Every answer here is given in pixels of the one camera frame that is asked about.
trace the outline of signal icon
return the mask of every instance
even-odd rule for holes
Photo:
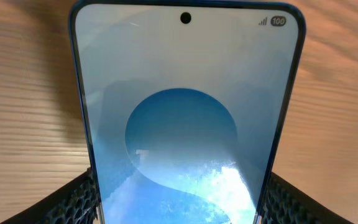
[[[263,20],[259,23],[259,25],[260,25],[260,26],[266,26],[266,23],[267,23],[267,17],[266,17],[265,19],[263,19]]]

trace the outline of wood grain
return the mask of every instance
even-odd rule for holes
[[[289,0],[308,33],[274,171],[358,223],[358,1]],[[0,222],[89,166],[73,0],[0,0]]]

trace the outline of wooden surface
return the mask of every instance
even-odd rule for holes
[[[358,1],[290,0],[308,33],[274,171],[358,223]],[[89,166],[72,0],[0,0],[0,222]]]

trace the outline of smartphone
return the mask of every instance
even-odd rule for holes
[[[256,223],[305,32],[288,4],[76,4],[102,223]]]

